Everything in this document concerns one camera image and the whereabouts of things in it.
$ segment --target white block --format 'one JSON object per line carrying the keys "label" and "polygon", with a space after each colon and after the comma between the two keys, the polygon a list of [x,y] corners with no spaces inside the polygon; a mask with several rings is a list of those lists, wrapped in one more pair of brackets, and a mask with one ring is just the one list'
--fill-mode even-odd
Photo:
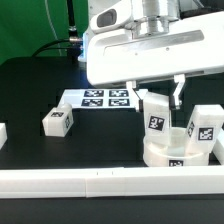
{"label": "white block", "polygon": [[42,122],[46,136],[64,137],[74,123],[71,105],[53,108]]}
{"label": "white block", "polygon": [[5,124],[0,123],[0,149],[5,144],[6,140],[7,140],[7,134]]}
{"label": "white block", "polygon": [[144,98],[145,134],[151,142],[170,144],[169,97],[148,92]]}
{"label": "white block", "polygon": [[222,129],[218,135],[218,138],[212,151],[220,162],[220,164],[224,165],[224,131]]}
{"label": "white block", "polygon": [[124,196],[124,177],[116,175],[123,169],[99,169],[96,176],[87,177],[86,197]]}
{"label": "white block", "polygon": [[186,154],[211,153],[223,122],[220,105],[196,105],[186,129]]}

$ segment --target green background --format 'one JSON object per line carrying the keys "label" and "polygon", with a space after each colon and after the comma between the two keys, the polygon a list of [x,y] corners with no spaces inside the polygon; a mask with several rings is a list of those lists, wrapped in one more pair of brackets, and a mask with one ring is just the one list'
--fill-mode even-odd
{"label": "green background", "polygon": [[[73,0],[79,35],[88,26],[87,0]],[[66,0],[48,0],[51,19],[59,39],[68,38]],[[54,41],[44,0],[0,0],[0,64],[13,57],[31,56]],[[59,51],[41,55],[59,56]]]}

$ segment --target white box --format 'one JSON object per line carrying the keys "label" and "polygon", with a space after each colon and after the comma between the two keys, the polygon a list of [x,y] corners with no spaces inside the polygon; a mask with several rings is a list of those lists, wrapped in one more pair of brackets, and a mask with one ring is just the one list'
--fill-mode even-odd
{"label": "white box", "polygon": [[0,123],[0,149],[5,144],[6,140],[7,140],[7,134],[5,124]]}
{"label": "white box", "polygon": [[212,151],[220,162],[220,164],[224,165],[224,131],[222,129],[218,135],[218,138]]}
{"label": "white box", "polygon": [[53,108],[42,122],[46,136],[64,137],[74,123],[71,105]]}
{"label": "white box", "polygon": [[169,97],[148,92],[144,98],[145,135],[153,143],[170,144]]}
{"label": "white box", "polygon": [[196,105],[185,133],[185,153],[211,153],[223,122],[220,105]]}

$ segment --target cable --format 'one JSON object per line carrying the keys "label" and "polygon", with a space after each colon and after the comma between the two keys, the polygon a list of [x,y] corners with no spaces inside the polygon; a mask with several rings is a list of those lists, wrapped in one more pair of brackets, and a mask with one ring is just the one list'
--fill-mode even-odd
{"label": "cable", "polygon": [[42,49],[41,51],[39,51],[38,52],[38,54],[39,53],[41,53],[41,52],[43,52],[43,51],[49,51],[49,50],[62,50],[62,49],[69,49],[69,47],[49,47],[49,48],[44,48],[44,49]]}
{"label": "cable", "polygon": [[36,51],[33,53],[32,57],[35,57],[35,56],[38,55],[41,51],[44,51],[44,49],[48,49],[48,47],[50,47],[50,46],[53,46],[53,45],[56,45],[56,44],[59,44],[59,43],[67,43],[67,42],[69,42],[69,39],[59,39],[59,40],[52,41],[52,42],[50,42],[50,43],[48,43],[48,44],[43,45],[43,46],[40,47],[38,50],[36,50]]}
{"label": "cable", "polygon": [[49,22],[49,25],[50,25],[51,30],[53,32],[54,38],[55,38],[55,40],[58,40],[58,36],[56,34],[56,31],[54,29],[54,25],[53,25],[52,20],[51,20],[51,15],[50,15],[49,7],[48,7],[48,0],[45,0],[45,9],[46,9],[46,13],[47,13],[48,22]]}

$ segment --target black table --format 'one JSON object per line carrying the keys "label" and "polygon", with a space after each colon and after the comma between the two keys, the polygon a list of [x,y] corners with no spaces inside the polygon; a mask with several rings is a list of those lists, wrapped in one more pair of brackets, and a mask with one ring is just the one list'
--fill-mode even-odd
{"label": "black table", "polygon": [[[46,137],[42,119],[65,89],[88,88],[86,72],[66,58],[15,58],[0,67],[0,122],[8,141],[0,169],[144,167],[143,115],[134,110],[73,110],[65,138]],[[142,85],[169,95],[172,81]],[[224,105],[224,76],[188,79],[173,125],[186,127],[195,104]],[[211,164],[217,164],[213,155]],[[224,195],[0,200],[4,223],[221,223]]]}

